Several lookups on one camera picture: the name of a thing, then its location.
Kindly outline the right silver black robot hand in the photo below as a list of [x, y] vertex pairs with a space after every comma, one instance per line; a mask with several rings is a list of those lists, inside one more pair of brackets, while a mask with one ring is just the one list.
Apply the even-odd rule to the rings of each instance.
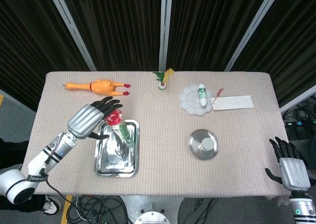
[[279, 137], [269, 140], [274, 149], [280, 176], [272, 174], [265, 168], [267, 176], [289, 191], [307, 191], [311, 187], [306, 164], [296, 146]]

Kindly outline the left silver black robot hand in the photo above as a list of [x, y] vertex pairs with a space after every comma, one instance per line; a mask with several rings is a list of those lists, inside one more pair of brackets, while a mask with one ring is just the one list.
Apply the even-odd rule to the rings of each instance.
[[85, 105], [68, 122], [68, 131], [78, 139], [93, 138], [96, 140], [107, 139], [108, 135], [98, 135], [94, 130], [114, 110], [122, 108], [118, 99], [107, 96], [102, 100]]

